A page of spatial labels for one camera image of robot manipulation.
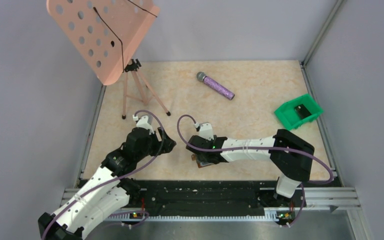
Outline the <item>brown leather card holder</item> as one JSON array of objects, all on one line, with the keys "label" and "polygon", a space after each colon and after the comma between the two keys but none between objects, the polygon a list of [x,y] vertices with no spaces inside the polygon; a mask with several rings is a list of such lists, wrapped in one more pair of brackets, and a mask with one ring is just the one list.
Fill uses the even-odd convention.
[{"label": "brown leather card holder", "polygon": [[217,165],[220,163],[227,163],[227,161],[218,153],[201,152],[199,154],[194,153],[191,155],[192,161],[197,163],[198,168],[204,168],[211,165]]}]

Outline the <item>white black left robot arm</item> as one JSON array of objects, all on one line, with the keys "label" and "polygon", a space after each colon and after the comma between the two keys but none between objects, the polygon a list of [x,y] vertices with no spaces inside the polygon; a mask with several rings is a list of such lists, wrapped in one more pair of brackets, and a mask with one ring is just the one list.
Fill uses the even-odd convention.
[{"label": "white black left robot arm", "polygon": [[43,240],[84,240],[116,210],[140,202],[141,188],[129,176],[151,156],[170,153],[176,146],[163,128],[135,127],[119,148],[110,152],[94,175],[63,206],[38,219]]}]

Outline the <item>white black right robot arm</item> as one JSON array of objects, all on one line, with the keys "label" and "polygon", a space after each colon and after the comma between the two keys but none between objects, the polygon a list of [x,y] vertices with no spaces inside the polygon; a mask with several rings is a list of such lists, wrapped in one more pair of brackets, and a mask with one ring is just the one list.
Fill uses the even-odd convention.
[{"label": "white black right robot arm", "polygon": [[273,192],[279,206],[287,206],[296,188],[310,179],[315,152],[313,145],[286,129],[278,129],[274,136],[246,140],[193,135],[186,149],[195,154],[200,167],[242,160],[271,161],[281,172]]}]

